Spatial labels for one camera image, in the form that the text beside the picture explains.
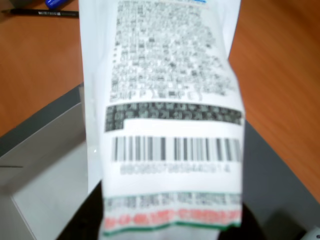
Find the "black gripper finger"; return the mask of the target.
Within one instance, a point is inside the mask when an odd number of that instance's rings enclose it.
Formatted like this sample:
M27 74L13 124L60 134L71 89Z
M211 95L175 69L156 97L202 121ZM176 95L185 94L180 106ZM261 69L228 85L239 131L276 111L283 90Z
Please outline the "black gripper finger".
M219 240L266 240L257 219L246 204L242 204L242 222L240 227L231 227L219 234Z
M89 194L57 239L97 240L102 219L102 184L99 183Z

